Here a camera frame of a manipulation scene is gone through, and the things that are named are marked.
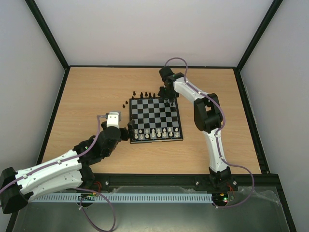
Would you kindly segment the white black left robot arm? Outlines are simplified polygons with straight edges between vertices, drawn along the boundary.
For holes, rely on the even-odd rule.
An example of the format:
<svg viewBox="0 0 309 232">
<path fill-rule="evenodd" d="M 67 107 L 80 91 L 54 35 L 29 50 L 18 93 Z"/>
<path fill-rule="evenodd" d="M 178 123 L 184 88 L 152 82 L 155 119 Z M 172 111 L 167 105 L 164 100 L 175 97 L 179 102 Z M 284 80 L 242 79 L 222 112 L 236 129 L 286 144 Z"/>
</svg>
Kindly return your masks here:
<svg viewBox="0 0 309 232">
<path fill-rule="evenodd" d="M 0 175 L 2 212 L 19 211 L 29 202 L 49 193 L 89 188 L 95 179 L 91 165 L 109 157 L 119 142 L 130 139 L 134 125 L 133 120 L 124 128 L 105 121 L 96 135 L 55 159 L 18 171 L 13 167 L 4 169 Z"/>
</svg>

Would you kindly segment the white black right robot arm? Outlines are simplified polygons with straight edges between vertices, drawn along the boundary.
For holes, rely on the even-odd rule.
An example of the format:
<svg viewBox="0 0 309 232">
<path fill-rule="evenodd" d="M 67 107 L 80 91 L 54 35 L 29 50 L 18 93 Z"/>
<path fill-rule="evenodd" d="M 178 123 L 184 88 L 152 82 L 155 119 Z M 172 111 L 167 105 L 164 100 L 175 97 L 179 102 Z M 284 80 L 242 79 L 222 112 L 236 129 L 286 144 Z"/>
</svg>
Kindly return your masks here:
<svg viewBox="0 0 309 232">
<path fill-rule="evenodd" d="M 221 129 L 225 124 L 218 96 L 209 94 L 194 86 L 183 73 L 174 73 L 169 66 L 159 70 L 164 86 L 160 96 L 174 100 L 184 96 L 193 104 L 194 123 L 204 134 L 210 159 L 210 183 L 214 189 L 222 189 L 231 178 L 231 170 L 225 159 Z"/>
</svg>

